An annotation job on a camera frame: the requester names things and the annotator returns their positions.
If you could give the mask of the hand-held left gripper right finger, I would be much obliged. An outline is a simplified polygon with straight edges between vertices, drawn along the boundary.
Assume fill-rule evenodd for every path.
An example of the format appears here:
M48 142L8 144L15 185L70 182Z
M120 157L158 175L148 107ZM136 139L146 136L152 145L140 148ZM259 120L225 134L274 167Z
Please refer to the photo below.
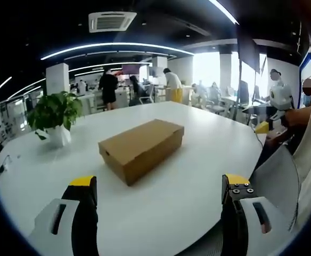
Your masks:
M285 216L235 174L222 176L221 223L221 255L270 255L289 238Z

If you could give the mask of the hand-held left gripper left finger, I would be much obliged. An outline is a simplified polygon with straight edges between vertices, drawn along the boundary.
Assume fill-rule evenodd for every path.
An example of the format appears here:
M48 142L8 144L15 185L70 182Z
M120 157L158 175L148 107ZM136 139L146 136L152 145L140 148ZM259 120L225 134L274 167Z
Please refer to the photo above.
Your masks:
M99 255L97 179L74 179L35 218L28 241L39 255Z

